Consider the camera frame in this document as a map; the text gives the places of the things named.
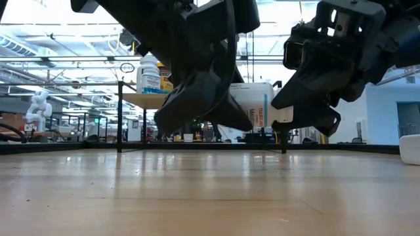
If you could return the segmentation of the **amber bottle yellow cap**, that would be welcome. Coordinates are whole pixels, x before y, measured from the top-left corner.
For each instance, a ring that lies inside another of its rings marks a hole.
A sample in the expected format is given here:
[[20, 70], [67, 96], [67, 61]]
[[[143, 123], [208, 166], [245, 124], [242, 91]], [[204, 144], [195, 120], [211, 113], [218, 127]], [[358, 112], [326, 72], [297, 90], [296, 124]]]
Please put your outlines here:
[[161, 62], [157, 63], [157, 67], [159, 68], [159, 76], [161, 79], [160, 91], [163, 94], [169, 94], [173, 90], [173, 84], [169, 80], [171, 72]]

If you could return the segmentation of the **black metal rig frame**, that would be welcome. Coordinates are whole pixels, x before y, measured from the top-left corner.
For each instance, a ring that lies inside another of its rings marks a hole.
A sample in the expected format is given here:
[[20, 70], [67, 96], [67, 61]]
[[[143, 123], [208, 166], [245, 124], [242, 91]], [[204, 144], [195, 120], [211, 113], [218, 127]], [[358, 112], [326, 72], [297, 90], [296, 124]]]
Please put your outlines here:
[[[0, 155], [18, 153], [36, 153], [49, 151], [70, 151], [77, 149], [200, 149], [200, 150], [281, 150], [279, 144], [228, 144], [228, 143], [181, 143], [158, 142], [141, 144], [139, 142], [125, 142], [122, 144], [62, 142], [57, 144], [0, 144]], [[288, 144], [287, 150], [340, 150], [367, 153], [384, 153], [398, 155], [400, 148], [394, 145], [368, 144]]]

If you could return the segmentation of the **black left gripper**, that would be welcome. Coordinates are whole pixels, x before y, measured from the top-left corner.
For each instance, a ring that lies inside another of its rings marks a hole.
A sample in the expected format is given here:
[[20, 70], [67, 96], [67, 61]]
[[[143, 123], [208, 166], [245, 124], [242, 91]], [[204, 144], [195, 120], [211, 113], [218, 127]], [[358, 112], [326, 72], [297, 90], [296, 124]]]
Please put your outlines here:
[[242, 81], [236, 66], [243, 31], [243, 0], [140, 0], [140, 53], [170, 72], [174, 90], [154, 115], [159, 130], [174, 132], [197, 117], [242, 131], [253, 128], [230, 92]]

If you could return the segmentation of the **large white medicine bottle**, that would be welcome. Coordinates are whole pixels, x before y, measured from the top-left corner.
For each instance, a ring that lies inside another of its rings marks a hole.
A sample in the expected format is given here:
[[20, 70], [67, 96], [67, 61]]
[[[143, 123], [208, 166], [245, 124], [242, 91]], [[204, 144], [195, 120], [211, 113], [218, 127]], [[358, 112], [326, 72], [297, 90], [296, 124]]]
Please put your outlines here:
[[152, 55], [146, 55], [145, 57], [140, 59], [140, 67], [137, 70], [137, 76], [136, 76], [136, 91], [139, 94], [142, 93], [142, 85], [141, 85], [141, 75], [142, 75], [142, 69], [145, 67], [155, 67], [159, 70], [157, 67], [158, 60]]

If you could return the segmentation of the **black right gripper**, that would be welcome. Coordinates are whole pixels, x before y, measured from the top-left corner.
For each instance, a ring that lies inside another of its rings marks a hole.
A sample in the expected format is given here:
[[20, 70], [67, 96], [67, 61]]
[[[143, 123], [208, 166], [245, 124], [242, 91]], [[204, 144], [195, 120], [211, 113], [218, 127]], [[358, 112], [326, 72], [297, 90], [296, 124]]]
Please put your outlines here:
[[[357, 100], [364, 75], [371, 66], [386, 12], [371, 1], [320, 1], [308, 23], [311, 36], [304, 40], [303, 63], [271, 102], [276, 109], [309, 100]], [[337, 131], [341, 115], [329, 106], [295, 106], [290, 123], [272, 124], [274, 130], [314, 127], [326, 136]]]

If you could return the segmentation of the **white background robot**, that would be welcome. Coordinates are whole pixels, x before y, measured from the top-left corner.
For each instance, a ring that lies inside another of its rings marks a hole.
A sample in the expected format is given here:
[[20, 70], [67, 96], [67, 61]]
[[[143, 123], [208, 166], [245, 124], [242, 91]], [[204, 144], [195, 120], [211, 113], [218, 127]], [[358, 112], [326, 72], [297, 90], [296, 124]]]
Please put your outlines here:
[[27, 123], [37, 122], [37, 131], [45, 130], [46, 118], [52, 115], [52, 106], [47, 102], [49, 93], [45, 90], [37, 91], [31, 97], [31, 105], [28, 108], [25, 119]]

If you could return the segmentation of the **small white bottle blue label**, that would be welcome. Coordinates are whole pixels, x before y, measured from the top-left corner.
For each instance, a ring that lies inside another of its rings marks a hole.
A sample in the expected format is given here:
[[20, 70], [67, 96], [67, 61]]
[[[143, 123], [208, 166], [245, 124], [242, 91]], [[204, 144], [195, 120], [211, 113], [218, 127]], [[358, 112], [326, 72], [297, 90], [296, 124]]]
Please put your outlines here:
[[405, 164], [420, 166], [420, 134], [402, 136], [399, 148], [401, 160]]
[[161, 77], [159, 70], [155, 67], [145, 67], [142, 69], [141, 85], [143, 94], [160, 94]]

